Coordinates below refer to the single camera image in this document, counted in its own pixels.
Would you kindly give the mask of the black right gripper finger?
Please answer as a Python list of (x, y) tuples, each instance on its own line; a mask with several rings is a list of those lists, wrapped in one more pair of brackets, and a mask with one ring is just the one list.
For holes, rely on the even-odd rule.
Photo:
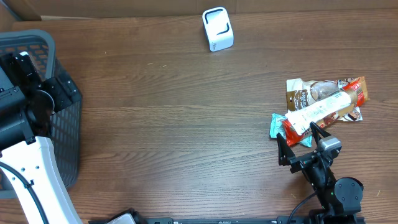
[(314, 122), (310, 123), (310, 128), (311, 128), (312, 136), (313, 136), (316, 144), (319, 143), (319, 141), (321, 140), (322, 137), (326, 138), (328, 136), (331, 136), (330, 133), (328, 133), (327, 131), (323, 130), (321, 127), (319, 127)]
[(280, 161), (289, 161), (295, 158), (295, 154), (291, 150), (290, 146), (287, 144), (285, 138), (281, 133), (277, 134), (277, 145), (278, 145), (278, 155)]

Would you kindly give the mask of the white cream tube gold cap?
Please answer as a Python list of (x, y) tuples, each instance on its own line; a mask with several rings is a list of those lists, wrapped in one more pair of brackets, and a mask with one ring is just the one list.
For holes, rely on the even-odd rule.
[(303, 109), (289, 112), (285, 116), (296, 133), (302, 135), (310, 127), (311, 122), (316, 123), (331, 113), (355, 104), (357, 100), (358, 96), (354, 90), (343, 90)]

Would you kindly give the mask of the green teal snack packet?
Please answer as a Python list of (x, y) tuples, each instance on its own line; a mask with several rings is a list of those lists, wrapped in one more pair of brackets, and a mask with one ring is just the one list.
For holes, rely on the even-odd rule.
[[(284, 115), (272, 114), (272, 120), (271, 120), (271, 125), (270, 125), (270, 138), (276, 139), (277, 134), (280, 133), (283, 138), (286, 138), (286, 134), (282, 125), (283, 120), (287, 119)], [(312, 136), (306, 137), (305, 139), (301, 140), (299, 144), (305, 146), (305, 147), (311, 147), (312, 146)]]

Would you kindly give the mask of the beige brown snack pouch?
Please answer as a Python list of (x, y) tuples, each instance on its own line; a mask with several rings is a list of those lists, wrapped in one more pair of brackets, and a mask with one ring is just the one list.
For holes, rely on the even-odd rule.
[(358, 100), (354, 107), (328, 115), (318, 125), (326, 126), (331, 122), (340, 121), (359, 121), (362, 119), (359, 107), (368, 101), (368, 90), (364, 77), (345, 78), (339, 80), (310, 80), (303, 81), (301, 78), (290, 79), (286, 81), (286, 98), (288, 112), (293, 112), (307, 107), (316, 101), (334, 94), (339, 89), (353, 89), (358, 95)]

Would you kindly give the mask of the red orange spaghetti pack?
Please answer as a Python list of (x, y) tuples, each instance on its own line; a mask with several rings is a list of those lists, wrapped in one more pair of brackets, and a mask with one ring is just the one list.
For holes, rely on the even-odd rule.
[[(348, 89), (350, 89), (350, 88), (348, 88), (348, 86), (346, 86), (346, 89), (343, 89), (343, 88), (342, 88), (342, 89), (339, 89), (339, 90), (336, 91), (336, 92), (343, 91), (343, 90), (346, 91), (346, 90), (348, 90)], [(351, 108), (353, 108), (353, 107), (354, 107), (354, 104), (349, 105), (347, 108), (351, 109)], [(317, 121), (316, 124), (318, 125), (318, 123), (319, 123), (319, 122), (322, 122), (326, 117), (324, 117), (323, 119)], [(290, 122), (289, 122), (287, 119), (283, 120), (282, 125), (283, 125), (283, 128), (284, 128), (285, 134), (286, 134), (287, 144), (290, 145), (290, 146), (292, 146), (292, 145), (294, 145), (294, 144), (297, 144), (297, 143), (300, 142), (301, 140), (303, 140), (303, 139), (305, 139), (306, 137), (309, 137), (309, 136), (312, 135), (311, 128), (308, 128), (302, 135), (298, 135), (298, 134), (296, 133), (296, 131), (294, 130), (294, 128), (292, 127), (292, 125), (290, 124)]]

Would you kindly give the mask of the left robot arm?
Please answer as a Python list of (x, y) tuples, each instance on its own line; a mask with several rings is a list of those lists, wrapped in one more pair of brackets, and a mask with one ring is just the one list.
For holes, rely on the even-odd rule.
[(81, 223), (67, 187), (80, 157), (82, 95), (67, 72), (41, 77), (26, 51), (1, 56), (1, 170), (29, 223)]

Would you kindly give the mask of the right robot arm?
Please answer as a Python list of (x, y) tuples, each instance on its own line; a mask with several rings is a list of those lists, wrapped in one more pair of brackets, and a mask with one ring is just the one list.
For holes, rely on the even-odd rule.
[[(330, 166), (338, 157), (341, 141), (323, 130), (314, 122), (310, 123), (317, 148), (302, 156), (296, 156), (281, 134), (277, 135), (279, 165), (290, 166), (291, 173), (301, 172), (314, 193), (302, 200), (289, 216), (277, 217), (277, 223), (364, 223), (365, 218), (357, 217), (361, 211), (363, 184), (353, 177), (336, 179)], [(311, 198), (316, 197), (321, 209), (309, 211), (307, 216), (295, 216), (298, 209)]]

